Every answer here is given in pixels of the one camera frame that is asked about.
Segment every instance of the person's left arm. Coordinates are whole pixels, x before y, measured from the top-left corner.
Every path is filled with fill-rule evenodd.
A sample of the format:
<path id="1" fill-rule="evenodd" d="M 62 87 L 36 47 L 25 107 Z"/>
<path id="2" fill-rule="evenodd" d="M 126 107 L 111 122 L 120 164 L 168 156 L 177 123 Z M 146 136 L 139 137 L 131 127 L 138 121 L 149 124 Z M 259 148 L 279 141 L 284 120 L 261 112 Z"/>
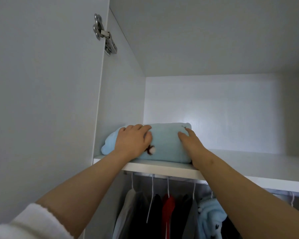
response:
<path id="1" fill-rule="evenodd" d="M 119 171 L 151 143 L 149 129 L 150 125 L 141 124 L 121 128 L 114 151 L 52 189 L 36 203 L 47 208 L 72 236 L 78 238 Z"/>

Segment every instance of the forearm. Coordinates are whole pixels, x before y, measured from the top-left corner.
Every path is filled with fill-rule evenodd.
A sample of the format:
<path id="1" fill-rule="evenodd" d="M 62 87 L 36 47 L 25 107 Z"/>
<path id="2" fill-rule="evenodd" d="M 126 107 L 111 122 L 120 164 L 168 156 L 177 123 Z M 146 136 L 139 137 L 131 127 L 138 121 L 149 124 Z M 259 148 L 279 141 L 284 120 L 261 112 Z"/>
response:
<path id="1" fill-rule="evenodd" d="M 299 238 L 299 211 L 204 149 L 197 168 L 243 238 Z"/>
<path id="2" fill-rule="evenodd" d="M 47 208 L 75 238 L 91 220 L 119 171 L 129 161 L 111 152 L 93 166 L 68 179 L 36 203 Z"/>

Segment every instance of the black garment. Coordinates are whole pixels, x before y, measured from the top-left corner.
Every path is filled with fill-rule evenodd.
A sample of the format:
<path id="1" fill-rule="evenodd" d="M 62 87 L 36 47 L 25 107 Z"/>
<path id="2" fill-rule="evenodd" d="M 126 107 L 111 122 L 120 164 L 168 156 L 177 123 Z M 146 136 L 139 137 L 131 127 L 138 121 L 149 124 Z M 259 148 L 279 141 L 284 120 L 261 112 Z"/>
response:
<path id="1" fill-rule="evenodd" d="M 229 217 L 227 217 L 223 221 L 221 233 L 222 233 L 223 239 L 239 239 L 240 238 L 240 233 L 237 231 L 237 229 L 235 228 L 234 224 L 231 222 Z"/>
<path id="2" fill-rule="evenodd" d="M 149 220 L 147 222 L 147 238 L 153 239 L 161 237 L 162 209 L 163 202 L 161 197 L 157 194 L 153 199 L 149 212 Z"/>
<path id="3" fill-rule="evenodd" d="M 136 193 L 135 203 L 135 213 L 128 230 L 128 239 L 139 239 L 143 238 L 143 235 L 148 234 L 146 219 L 149 209 L 149 203 L 143 192 Z"/>
<path id="4" fill-rule="evenodd" d="M 171 214 L 171 239 L 182 239 L 192 203 L 192 197 L 186 194 L 182 201 L 175 206 Z"/>

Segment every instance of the shelf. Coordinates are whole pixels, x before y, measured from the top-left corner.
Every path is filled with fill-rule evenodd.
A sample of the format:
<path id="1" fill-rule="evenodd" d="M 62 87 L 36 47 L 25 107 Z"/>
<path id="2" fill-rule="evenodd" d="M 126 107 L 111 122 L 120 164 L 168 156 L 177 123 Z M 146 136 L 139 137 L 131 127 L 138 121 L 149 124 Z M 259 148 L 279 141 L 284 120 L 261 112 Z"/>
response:
<path id="1" fill-rule="evenodd" d="M 299 157 L 228 150 L 211 151 L 262 188 L 299 192 Z M 95 157 L 93 164 L 103 157 Z M 205 180 L 193 165 L 176 162 L 134 159 L 123 170 Z"/>

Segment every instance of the wardrobe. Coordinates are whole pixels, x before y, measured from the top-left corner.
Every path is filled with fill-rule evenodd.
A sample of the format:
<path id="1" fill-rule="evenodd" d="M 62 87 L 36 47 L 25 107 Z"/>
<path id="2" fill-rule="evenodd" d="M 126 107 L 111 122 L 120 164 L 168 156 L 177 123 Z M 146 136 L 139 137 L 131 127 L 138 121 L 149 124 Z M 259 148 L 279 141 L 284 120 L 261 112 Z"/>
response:
<path id="1" fill-rule="evenodd" d="M 299 0 L 0 0 L 0 223 L 117 128 L 171 122 L 299 209 Z M 133 160 L 82 237 L 112 238 L 132 176 L 148 198 L 152 177 L 211 192 L 191 164 Z"/>

